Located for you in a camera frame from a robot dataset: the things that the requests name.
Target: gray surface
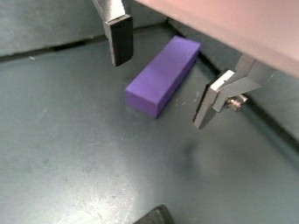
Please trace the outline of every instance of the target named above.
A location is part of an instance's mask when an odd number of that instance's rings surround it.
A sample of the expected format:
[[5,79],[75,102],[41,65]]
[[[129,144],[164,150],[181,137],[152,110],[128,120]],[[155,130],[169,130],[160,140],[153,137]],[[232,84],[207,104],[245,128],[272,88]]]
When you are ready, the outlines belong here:
[[[153,25],[165,16],[133,0],[125,1],[135,27]],[[104,35],[92,0],[0,0],[0,56]]]
[[[201,52],[217,69],[235,69],[241,53],[192,28],[169,19],[169,23],[181,34],[201,42]],[[280,72],[260,89],[248,93],[257,106],[299,142],[299,80]]]
[[244,107],[192,126],[200,62],[156,120],[125,106],[172,35],[139,32],[121,67],[107,42],[0,64],[1,224],[132,223],[159,204],[177,224],[297,223],[297,157],[263,121]]

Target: purple block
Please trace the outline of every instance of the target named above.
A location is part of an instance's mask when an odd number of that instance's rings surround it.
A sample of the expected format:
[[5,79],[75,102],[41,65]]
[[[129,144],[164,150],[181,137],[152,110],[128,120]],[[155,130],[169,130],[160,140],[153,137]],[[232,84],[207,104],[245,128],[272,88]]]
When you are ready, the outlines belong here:
[[200,43],[175,36],[125,88],[125,104],[156,118],[183,81]]

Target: black object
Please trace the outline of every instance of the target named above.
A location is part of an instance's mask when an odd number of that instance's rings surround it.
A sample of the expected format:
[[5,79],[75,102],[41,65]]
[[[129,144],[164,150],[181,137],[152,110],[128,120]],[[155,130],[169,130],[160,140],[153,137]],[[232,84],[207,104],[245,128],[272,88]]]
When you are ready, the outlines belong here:
[[157,206],[135,224],[173,224],[167,206]]

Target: black rubber pad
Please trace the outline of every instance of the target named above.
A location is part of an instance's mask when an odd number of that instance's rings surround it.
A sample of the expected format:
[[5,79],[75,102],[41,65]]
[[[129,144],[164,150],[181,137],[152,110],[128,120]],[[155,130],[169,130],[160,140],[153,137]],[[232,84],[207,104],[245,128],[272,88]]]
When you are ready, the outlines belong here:
[[135,224],[173,224],[173,218],[165,206],[157,206]]

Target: purple foam block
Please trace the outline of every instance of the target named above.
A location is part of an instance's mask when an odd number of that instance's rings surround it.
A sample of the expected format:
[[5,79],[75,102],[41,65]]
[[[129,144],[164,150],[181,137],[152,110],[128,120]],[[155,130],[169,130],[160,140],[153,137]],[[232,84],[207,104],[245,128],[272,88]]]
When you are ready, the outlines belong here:
[[156,118],[200,50],[200,43],[175,36],[125,88],[125,104]]

